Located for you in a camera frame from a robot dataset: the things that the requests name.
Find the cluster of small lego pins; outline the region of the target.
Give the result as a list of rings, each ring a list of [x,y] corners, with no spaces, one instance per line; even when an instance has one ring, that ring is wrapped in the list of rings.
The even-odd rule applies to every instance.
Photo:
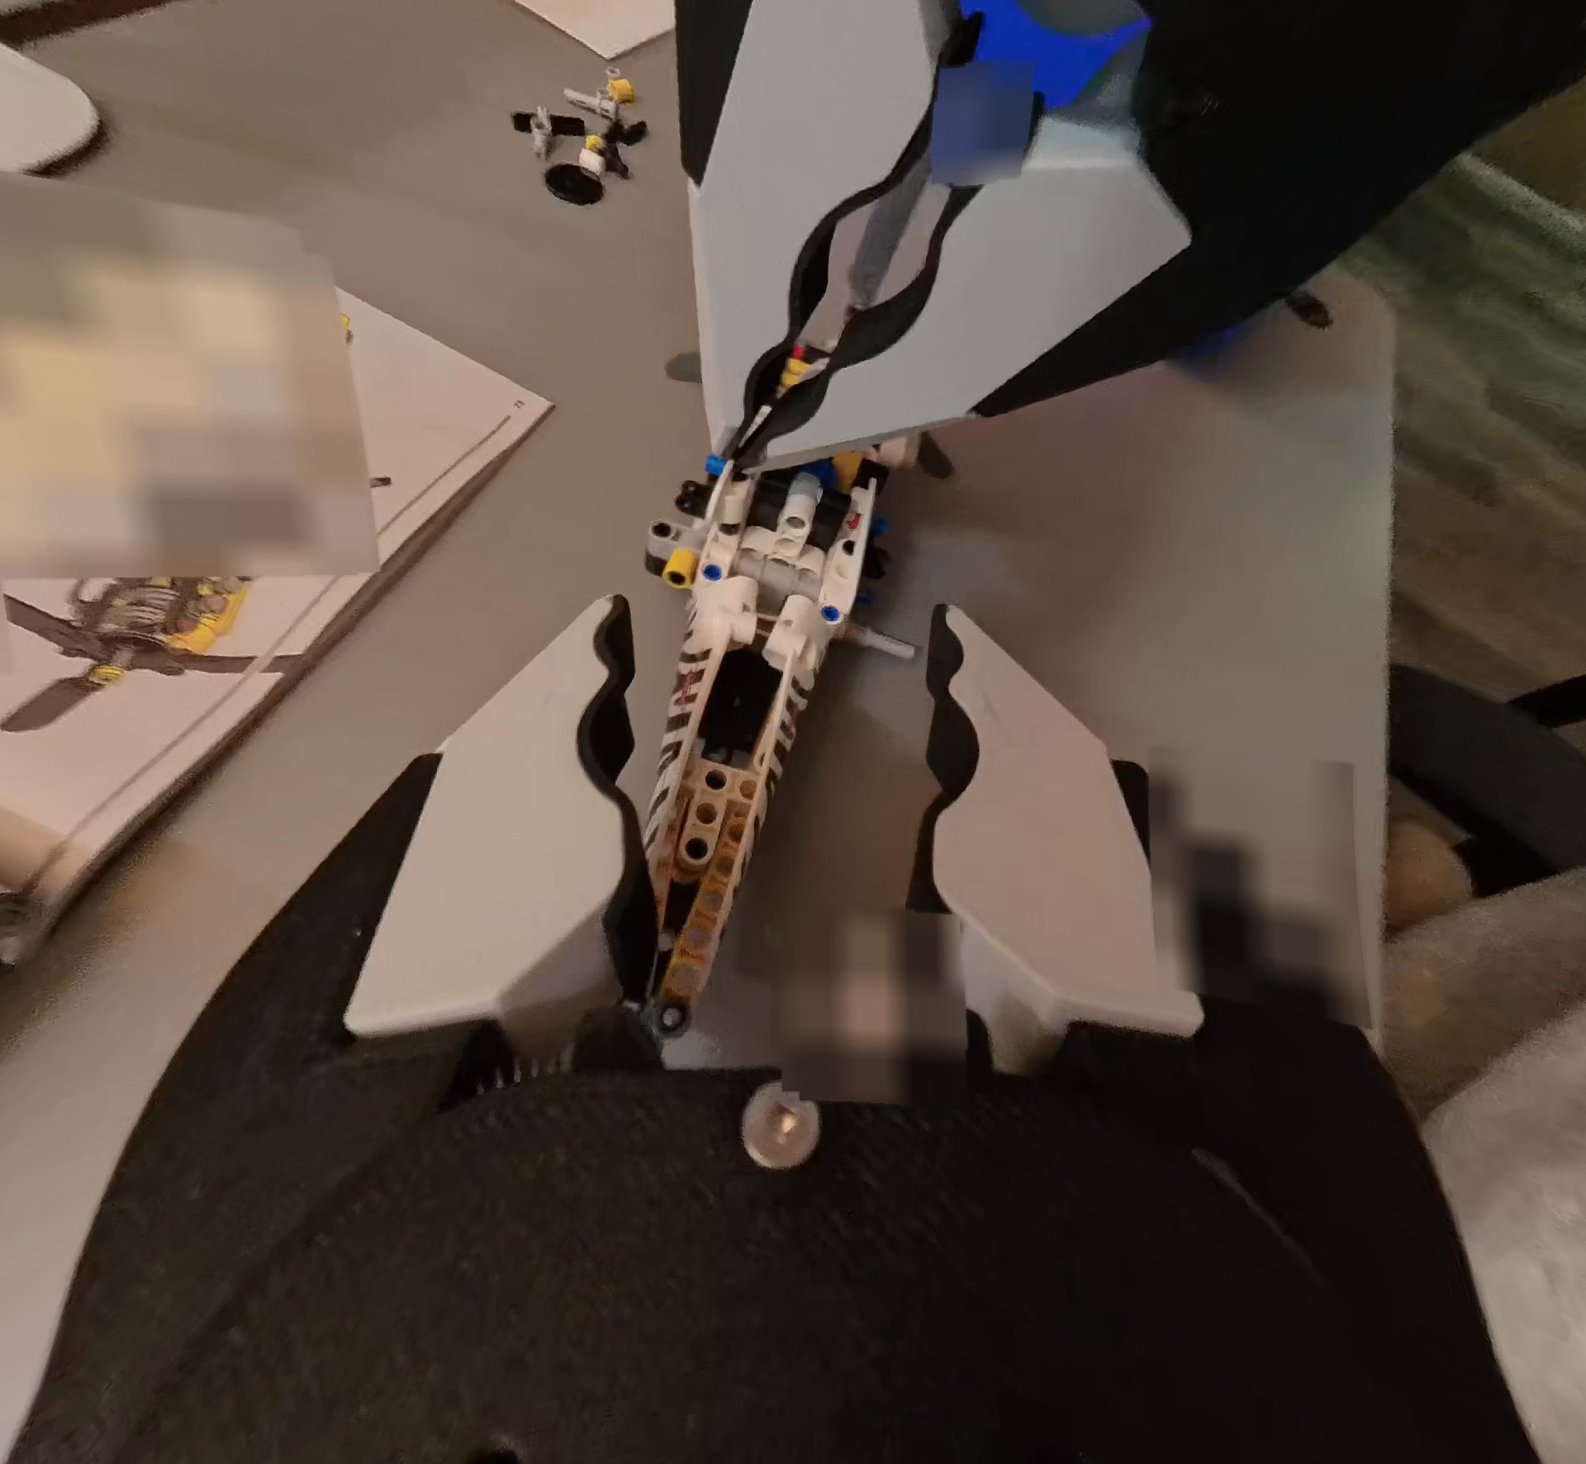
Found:
[[[523,137],[541,167],[544,191],[574,207],[603,203],[610,180],[627,180],[627,152],[648,137],[648,121],[636,114],[637,94],[619,66],[604,67],[592,90],[562,90],[564,108],[520,108],[511,129]]]

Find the zebra striped lego plane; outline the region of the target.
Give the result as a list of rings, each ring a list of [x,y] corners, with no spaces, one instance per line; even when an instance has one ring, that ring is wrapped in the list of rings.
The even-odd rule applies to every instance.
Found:
[[[743,430],[684,484],[677,519],[650,531],[647,561],[686,595],[684,639],[663,722],[642,839],[659,943],[640,1014],[662,1044],[683,1038],[743,889],[773,793],[829,648],[913,657],[854,619],[884,559],[877,501],[893,468],[935,449],[917,433],[802,462],[743,466]]]

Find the lego instruction booklet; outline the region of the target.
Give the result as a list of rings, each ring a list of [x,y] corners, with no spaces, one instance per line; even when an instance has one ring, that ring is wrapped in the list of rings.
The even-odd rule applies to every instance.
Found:
[[[379,568],[2,586],[2,963],[328,654],[550,403],[341,293]]]

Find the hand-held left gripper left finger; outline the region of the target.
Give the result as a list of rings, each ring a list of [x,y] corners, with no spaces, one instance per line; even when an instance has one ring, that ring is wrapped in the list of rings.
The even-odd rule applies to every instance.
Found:
[[[437,747],[344,1012],[358,1038],[496,1023],[567,1038],[659,952],[637,812],[628,606],[594,598]]]

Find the person's clothed body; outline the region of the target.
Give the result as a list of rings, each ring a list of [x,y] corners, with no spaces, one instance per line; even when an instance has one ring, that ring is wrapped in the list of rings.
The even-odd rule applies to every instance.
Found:
[[[1455,836],[1390,806],[1384,1054],[1420,1124],[1543,1461],[1584,1459],[1582,869],[1479,896]]]

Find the white tablet stand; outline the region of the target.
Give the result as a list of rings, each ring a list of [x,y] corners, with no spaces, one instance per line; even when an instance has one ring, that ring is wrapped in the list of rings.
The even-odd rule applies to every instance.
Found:
[[[103,143],[103,114],[69,78],[1,46],[1,173],[52,176]]]

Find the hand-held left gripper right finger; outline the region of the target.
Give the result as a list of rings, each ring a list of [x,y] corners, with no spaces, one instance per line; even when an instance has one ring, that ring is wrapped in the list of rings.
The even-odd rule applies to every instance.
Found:
[[[956,919],[964,1002],[1000,1071],[1075,1024],[1191,1038],[1200,999],[1158,957],[1146,850],[1099,738],[950,603],[935,607],[914,890]]]

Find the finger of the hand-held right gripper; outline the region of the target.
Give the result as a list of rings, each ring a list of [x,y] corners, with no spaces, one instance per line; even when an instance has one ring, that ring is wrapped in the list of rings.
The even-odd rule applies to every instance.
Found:
[[[961,191],[922,270],[839,335],[770,422],[782,367],[821,304],[838,225],[923,156],[943,0],[684,0],[684,176],[701,386],[723,466],[794,466],[961,416]]]
[[[941,231],[907,332],[842,367],[806,422],[770,436],[752,462],[794,465],[960,422],[1191,240],[1137,130],[1093,114],[1044,115],[1020,176],[946,213],[947,188],[923,185],[878,284],[880,301],[904,293]]]

